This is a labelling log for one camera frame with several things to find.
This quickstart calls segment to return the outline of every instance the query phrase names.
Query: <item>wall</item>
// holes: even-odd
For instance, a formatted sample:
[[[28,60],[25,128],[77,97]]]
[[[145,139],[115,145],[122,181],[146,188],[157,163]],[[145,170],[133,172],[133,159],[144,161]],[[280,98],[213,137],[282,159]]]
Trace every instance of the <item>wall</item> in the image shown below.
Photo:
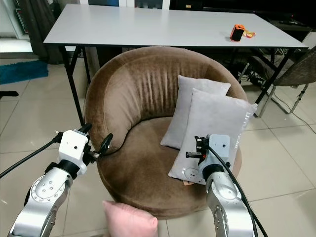
[[[2,0],[0,0],[0,37],[15,37],[14,29]]]

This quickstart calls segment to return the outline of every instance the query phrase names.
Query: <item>electrical cord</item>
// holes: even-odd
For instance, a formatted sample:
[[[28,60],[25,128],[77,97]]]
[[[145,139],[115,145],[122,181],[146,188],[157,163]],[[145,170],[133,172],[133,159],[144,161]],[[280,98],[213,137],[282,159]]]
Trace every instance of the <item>electrical cord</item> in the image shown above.
[[[207,148],[216,156],[216,158],[221,162],[221,164],[223,165],[223,167],[226,169],[226,171],[228,172],[230,178],[232,179],[233,183],[237,186],[240,194],[241,194],[241,199],[243,201],[243,203],[245,204],[250,218],[251,218],[251,222],[252,222],[252,226],[253,226],[253,232],[255,237],[258,237],[258,232],[257,232],[257,226],[256,226],[256,222],[263,234],[264,237],[268,237],[267,233],[265,232],[265,230],[263,229],[263,226],[261,225],[260,221],[258,220],[257,216],[254,214],[254,212],[252,211],[249,202],[247,200],[246,195],[244,194],[240,184],[238,183],[237,179],[235,178],[235,176],[233,175],[233,173],[230,171],[230,169],[227,167],[227,165],[224,163],[224,161],[222,160],[222,158],[210,147],[207,146]]]
[[[281,99],[276,95],[275,92],[273,93],[273,95],[276,97],[276,99],[278,99],[278,100],[281,101],[283,104],[285,104],[289,110],[291,110],[291,108],[289,107],[289,105],[288,105],[285,101],[281,100]],[[302,121],[303,123],[305,123],[305,124],[310,128],[310,130],[311,130],[314,134],[316,134],[316,132],[314,131],[314,129],[312,129],[312,127],[311,127],[305,120],[303,120],[302,118],[300,118],[299,116],[297,116],[294,112],[292,112],[292,114],[293,114],[296,118],[298,118],[300,121]]]
[[[44,146],[42,146],[41,148],[39,148],[38,150],[34,151],[33,153],[29,154],[27,157],[21,159],[20,161],[16,162],[14,165],[12,165],[11,167],[9,167],[8,169],[6,169],[4,172],[2,172],[0,174],[0,179],[7,175],[9,172],[11,172],[12,170],[14,170],[16,167],[18,167],[19,165],[23,164],[24,162],[26,162],[27,160],[29,160],[30,158],[32,158],[33,156],[37,155],[38,153],[42,152],[43,150],[45,150],[47,147],[49,147],[50,145],[52,145],[55,142],[60,143],[61,142],[61,138],[63,136],[62,132],[59,132],[56,137],[54,137],[50,142],[48,142],[47,144],[45,144]]]

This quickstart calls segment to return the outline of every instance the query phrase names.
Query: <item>black metal table leg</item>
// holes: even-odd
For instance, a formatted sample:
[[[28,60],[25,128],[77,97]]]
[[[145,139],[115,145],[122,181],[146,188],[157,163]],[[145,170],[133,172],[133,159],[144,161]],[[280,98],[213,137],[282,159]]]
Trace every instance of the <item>black metal table leg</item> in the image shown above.
[[[234,61],[235,61],[235,58],[237,56],[237,53],[238,53],[238,48],[236,47],[234,50],[233,50],[233,55],[231,57],[231,60],[229,62],[229,65],[228,65],[228,70],[231,70],[232,69],[232,66],[234,64]]]
[[[73,71],[70,64],[69,64],[69,58],[68,58],[68,54],[66,51],[66,48],[64,46],[59,46],[59,50],[63,56],[63,60],[64,60],[64,65],[65,65],[65,69],[67,72],[67,77],[69,80],[69,84],[70,84],[70,88],[71,88],[71,92],[73,93],[73,97],[74,97],[74,101],[75,101],[75,105],[76,105],[76,109],[77,109],[77,113],[79,116],[79,120],[80,120],[80,124],[84,125],[83,122],[83,116],[82,116],[82,112],[81,112],[81,108],[80,108],[80,104],[79,104],[79,98],[77,95],[77,91],[76,91],[76,86],[75,86],[75,82],[74,82],[74,78],[73,78]]]
[[[281,72],[281,70],[284,67],[285,63],[287,62],[289,57],[292,55],[292,53],[294,53],[294,51],[295,51],[295,49],[289,49],[287,54],[282,59],[280,65],[276,68],[275,73],[273,73],[272,77],[264,84],[264,88],[263,88],[261,94],[259,95],[258,99],[256,100],[256,104],[260,103],[260,101],[262,100],[264,95],[267,93],[267,91],[270,88],[270,86],[272,85],[272,83],[276,80],[277,76]]]
[[[85,72],[87,73],[88,83],[90,84],[91,79],[90,79],[90,72],[89,72],[89,66],[88,66],[87,54],[85,52],[85,47],[82,47],[82,53],[83,53],[83,59],[84,59]]]

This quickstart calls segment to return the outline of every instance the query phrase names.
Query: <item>blue rug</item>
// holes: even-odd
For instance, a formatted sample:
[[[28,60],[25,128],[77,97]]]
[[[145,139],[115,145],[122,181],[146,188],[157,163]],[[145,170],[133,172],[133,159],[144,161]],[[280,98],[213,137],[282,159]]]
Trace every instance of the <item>blue rug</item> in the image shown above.
[[[0,84],[14,83],[47,76],[47,63],[40,60],[0,66]]]

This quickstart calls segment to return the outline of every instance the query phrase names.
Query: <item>curtain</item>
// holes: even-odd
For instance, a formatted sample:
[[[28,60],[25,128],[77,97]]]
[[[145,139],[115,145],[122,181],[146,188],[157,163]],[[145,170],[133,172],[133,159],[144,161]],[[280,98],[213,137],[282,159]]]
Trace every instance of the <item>curtain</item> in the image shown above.
[[[47,0],[19,0],[33,53],[49,64],[63,63],[57,46],[43,44],[56,19]]]

